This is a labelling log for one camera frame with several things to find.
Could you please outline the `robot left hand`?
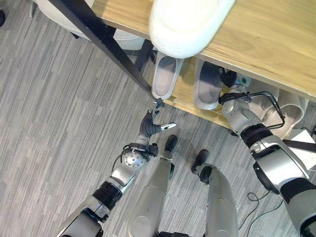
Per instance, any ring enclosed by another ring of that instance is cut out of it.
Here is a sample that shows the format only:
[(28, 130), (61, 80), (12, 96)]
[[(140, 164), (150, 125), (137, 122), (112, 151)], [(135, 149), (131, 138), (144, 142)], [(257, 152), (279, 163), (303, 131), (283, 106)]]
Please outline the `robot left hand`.
[(157, 98), (151, 102), (149, 109), (143, 117), (139, 134), (151, 138), (153, 135), (160, 133), (164, 130), (174, 128), (177, 124), (174, 122), (168, 122), (165, 124), (154, 124), (154, 119), (159, 114), (159, 108), (164, 106), (164, 102), (161, 98)]

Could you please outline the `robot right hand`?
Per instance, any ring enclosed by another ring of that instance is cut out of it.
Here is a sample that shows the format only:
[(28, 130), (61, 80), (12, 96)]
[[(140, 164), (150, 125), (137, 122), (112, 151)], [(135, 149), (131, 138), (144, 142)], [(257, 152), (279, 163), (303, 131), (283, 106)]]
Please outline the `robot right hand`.
[(252, 78), (231, 70), (223, 69), (221, 72), (221, 81), (230, 89), (229, 92), (246, 93)]

